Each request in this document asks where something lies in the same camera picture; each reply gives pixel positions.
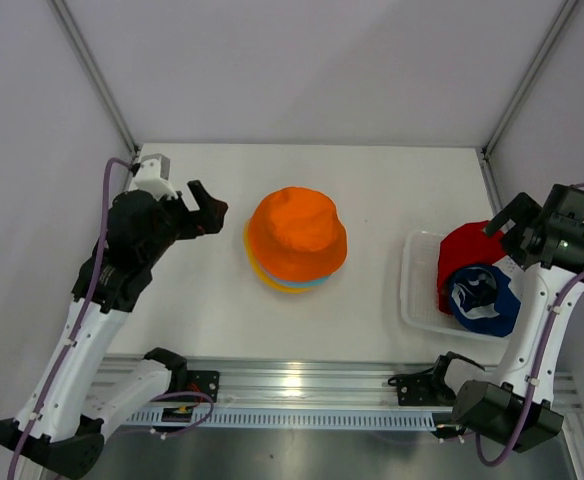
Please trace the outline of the red hat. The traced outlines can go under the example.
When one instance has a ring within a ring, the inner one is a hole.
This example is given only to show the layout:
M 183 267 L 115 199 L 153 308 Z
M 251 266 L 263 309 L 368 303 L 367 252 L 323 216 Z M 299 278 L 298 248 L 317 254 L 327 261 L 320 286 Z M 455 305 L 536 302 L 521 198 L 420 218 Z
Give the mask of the red hat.
M 505 255 L 501 245 L 504 233 L 498 230 L 491 237 L 485 233 L 489 221 L 461 225 L 443 238 L 439 246 L 436 288 L 437 306 L 444 314 L 451 314 L 448 300 L 448 281 L 458 270 L 476 265 L 493 265 Z

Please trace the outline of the orange bucket hat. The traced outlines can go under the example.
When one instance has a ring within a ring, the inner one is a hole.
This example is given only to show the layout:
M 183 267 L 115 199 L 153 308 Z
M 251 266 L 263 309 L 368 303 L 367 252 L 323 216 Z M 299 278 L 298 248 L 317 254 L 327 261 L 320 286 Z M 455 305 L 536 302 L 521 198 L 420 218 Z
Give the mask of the orange bucket hat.
M 247 236 L 258 264 L 282 280 L 332 275 L 348 253 L 336 204 L 306 187 L 285 187 L 266 196 L 248 221 Z

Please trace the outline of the blue cap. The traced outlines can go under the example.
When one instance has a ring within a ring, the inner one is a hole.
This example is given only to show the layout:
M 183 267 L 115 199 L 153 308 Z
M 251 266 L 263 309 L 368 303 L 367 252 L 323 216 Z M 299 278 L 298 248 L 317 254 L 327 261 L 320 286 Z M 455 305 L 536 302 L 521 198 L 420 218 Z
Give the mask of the blue cap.
M 448 281 L 446 302 L 466 330 L 504 338 L 510 335 L 521 308 L 517 282 L 494 265 L 471 265 Z

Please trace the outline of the teal bucket hat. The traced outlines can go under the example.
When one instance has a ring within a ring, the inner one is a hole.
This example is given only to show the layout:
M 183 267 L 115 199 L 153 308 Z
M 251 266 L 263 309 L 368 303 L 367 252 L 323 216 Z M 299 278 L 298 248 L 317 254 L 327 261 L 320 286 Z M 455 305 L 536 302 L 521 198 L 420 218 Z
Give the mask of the teal bucket hat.
M 288 280 L 282 280 L 276 277 L 272 277 L 271 280 L 273 282 L 275 282 L 278 285 L 281 285 L 283 287 L 286 288 L 291 288 L 291 289 L 311 289 L 311 288 L 315 288 L 319 285 L 324 284 L 327 280 L 329 280 L 331 278 L 330 275 L 328 276 L 324 276 L 321 278 L 316 278 L 310 281 L 306 281 L 306 282 L 296 282 L 296 281 L 288 281 Z

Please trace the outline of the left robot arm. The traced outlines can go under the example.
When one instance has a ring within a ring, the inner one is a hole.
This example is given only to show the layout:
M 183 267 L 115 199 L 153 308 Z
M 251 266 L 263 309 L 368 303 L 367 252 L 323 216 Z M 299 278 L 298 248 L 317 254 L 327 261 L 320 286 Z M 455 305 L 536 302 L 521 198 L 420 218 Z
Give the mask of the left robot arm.
M 92 256 L 72 289 L 67 323 L 29 402 L 0 420 L 0 445 L 65 479 L 81 479 L 106 441 L 130 416 L 154 401 L 214 404 L 196 387 L 186 358 L 156 347 L 107 394 L 89 390 L 107 350 L 152 281 L 152 269 L 177 241 L 219 233 L 228 206 L 198 180 L 188 184 L 198 205 L 191 211 L 180 192 L 149 186 L 106 201 Z

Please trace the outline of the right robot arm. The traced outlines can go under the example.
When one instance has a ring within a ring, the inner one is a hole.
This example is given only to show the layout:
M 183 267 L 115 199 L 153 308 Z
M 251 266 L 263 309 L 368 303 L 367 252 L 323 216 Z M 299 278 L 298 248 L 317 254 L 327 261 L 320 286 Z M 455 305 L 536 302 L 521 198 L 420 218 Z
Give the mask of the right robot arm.
M 518 194 L 483 228 L 523 271 L 521 305 L 506 351 L 491 372 L 449 352 L 428 379 L 436 402 L 453 402 L 452 420 L 503 450 L 502 463 L 556 436 L 553 383 L 567 324 L 584 292 L 584 190 L 556 184 L 544 204 Z

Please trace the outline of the white plastic basket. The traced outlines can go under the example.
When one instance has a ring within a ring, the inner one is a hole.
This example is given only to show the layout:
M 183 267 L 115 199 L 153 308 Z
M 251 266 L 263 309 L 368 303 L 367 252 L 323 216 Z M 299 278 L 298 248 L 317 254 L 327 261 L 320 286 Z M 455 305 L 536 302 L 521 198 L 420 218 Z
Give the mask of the white plastic basket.
M 410 326 L 448 336 L 505 344 L 508 337 L 474 333 L 438 309 L 436 287 L 440 243 L 444 235 L 411 232 L 404 245 L 400 277 L 401 318 Z

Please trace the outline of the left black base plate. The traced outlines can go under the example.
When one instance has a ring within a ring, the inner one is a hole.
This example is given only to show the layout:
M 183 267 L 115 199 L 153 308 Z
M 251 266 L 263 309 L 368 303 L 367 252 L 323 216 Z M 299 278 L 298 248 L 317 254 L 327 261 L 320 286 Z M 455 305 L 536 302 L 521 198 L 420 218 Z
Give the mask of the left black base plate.
M 199 392 L 207 395 L 213 402 L 217 401 L 220 391 L 221 373 L 215 370 L 189 370 L 186 376 L 177 380 L 170 386 L 170 393 L 181 395 L 176 397 L 176 401 L 201 403 L 205 399 L 191 395 L 191 392 Z

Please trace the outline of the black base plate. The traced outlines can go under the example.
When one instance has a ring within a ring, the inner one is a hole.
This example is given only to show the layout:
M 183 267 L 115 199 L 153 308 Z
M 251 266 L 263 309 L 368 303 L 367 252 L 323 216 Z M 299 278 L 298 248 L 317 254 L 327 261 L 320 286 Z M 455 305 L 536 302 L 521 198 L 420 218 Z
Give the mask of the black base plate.
M 186 376 L 177 380 L 170 386 L 170 393 L 181 395 L 176 397 L 176 401 L 201 403 L 205 399 L 191 395 L 191 392 L 199 392 L 207 395 L 213 402 L 217 401 L 220 391 L 221 373 L 215 370 L 189 370 Z
M 432 371 L 398 374 L 388 379 L 400 406 L 452 406 L 456 395 Z

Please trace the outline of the aluminium mounting rail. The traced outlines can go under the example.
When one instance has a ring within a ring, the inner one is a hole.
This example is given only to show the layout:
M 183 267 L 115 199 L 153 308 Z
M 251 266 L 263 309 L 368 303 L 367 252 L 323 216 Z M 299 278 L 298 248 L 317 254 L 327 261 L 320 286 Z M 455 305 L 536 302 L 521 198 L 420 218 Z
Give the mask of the aluminium mounting rail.
M 391 410 L 396 390 L 387 380 L 426 364 L 187 358 L 189 370 L 220 373 L 222 408 Z

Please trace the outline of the right aluminium frame post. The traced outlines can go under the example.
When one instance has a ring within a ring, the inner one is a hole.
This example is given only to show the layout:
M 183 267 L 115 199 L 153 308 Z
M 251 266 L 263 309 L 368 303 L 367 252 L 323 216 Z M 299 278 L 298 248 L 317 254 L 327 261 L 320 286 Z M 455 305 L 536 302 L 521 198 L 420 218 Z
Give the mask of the right aluminium frame post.
M 582 4 L 583 1 L 579 0 L 560 2 L 559 8 L 543 34 L 540 44 L 534 50 L 531 60 L 528 62 L 496 125 L 481 149 L 482 157 L 485 161 L 488 161 L 493 156 L 500 140 L 540 78 L 552 54 L 558 48 L 562 36 L 577 15 Z

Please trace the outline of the aluminium frame post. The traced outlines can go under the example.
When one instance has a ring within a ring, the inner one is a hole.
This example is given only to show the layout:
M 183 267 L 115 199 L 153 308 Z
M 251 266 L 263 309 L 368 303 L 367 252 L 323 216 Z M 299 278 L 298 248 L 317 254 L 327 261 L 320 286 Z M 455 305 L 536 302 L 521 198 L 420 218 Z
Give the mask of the aluminium frame post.
M 496 125 L 481 149 L 482 157 L 485 161 L 488 161 L 493 156 L 500 140 L 540 78 L 552 54 L 558 48 L 562 36 L 577 15 L 582 4 L 583 1 L 579 0 L 560 2 L 559 8 L 543 34 L 540 44 L 534 50 L 531 60 L 528 62 Z
M 63 35 L 73 50 L 78 63 L 83 69 L 89 83 L 117 132 L 126 150 L 135 157 L 139 151 L 135 140 L 116 99 L 112 93 L 100 66 L 88 45 L 86 38 L 73 14 L 69 3 L 65 0 L 47 0 L 51 12 L 58 22 Z

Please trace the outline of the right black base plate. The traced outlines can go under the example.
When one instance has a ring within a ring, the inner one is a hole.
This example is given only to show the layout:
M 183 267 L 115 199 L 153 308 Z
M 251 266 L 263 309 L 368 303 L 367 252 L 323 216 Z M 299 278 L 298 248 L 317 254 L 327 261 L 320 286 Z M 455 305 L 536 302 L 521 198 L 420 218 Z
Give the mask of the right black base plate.
M 452 406 L 456 395 L 432 371 L 398 374 L 388 379 L 400 406 Z

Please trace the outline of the left aluminium frame post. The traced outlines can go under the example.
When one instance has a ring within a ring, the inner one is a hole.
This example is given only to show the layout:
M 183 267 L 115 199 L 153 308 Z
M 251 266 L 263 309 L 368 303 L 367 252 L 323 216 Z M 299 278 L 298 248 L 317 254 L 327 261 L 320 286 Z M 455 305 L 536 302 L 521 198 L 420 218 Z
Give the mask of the left aluminium frame post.
M 126 150 L 135 157 L 139 151 L 135 140 L 116 99 L 112 93 L 100 66 L 88 45 L 86 38 L 73 14 L 69 3 L 65 0 L 47 0 L 51 12 L 58 22 L 63 35 L 73 50 L 78 63 L 83 69 L 89 83 L 117 132 Z

